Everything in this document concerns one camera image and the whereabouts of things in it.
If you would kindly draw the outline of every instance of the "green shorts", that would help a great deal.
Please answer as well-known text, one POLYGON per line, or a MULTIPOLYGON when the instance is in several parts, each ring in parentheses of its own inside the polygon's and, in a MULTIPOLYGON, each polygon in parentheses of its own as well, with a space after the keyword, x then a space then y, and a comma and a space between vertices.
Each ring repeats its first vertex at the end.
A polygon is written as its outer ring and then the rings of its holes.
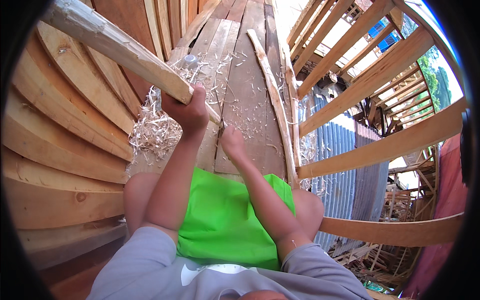
MULTIPOLYGON (((295 215, 290 186, 273 174, 264 178, 295 215)), ((280 270, 275 243, 255 216, 246 186, 199 168, 193 172, 177 255, 199 264, 280 270)))

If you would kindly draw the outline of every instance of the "wood knot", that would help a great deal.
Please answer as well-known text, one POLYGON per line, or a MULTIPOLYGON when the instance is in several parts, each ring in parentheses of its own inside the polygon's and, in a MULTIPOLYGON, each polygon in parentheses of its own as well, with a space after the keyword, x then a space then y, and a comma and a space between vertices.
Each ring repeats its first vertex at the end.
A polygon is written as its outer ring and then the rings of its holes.
POLYGON ((75 196, 78 202, 82 202, 87 198, 87 195, 84 192, 78 192, 75 196))

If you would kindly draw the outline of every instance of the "person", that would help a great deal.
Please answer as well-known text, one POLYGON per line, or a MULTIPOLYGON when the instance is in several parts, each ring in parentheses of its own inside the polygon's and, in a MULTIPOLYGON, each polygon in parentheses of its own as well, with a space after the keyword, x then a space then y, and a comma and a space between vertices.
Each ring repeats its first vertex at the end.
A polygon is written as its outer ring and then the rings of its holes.
POLYGON ((242 133, 232 125, 225 128, 221 146, 245 182, 255 220, 275 243, 281 270, 235 262, 201 265, 177 256, 186 211, 197 209, 190 208, 189 198, 197 151, 209 121, 205 89, 195 86, 188 105, 162 92, 162 109, 182 127, 182 136, 161 175, 138 173, 126 183, 124 206, 131 238, 100 271, 87 299, 371 299, 348 269, 312 243, 324 213, 320 199, 292 190, 294 215, 248 158, 242 133))

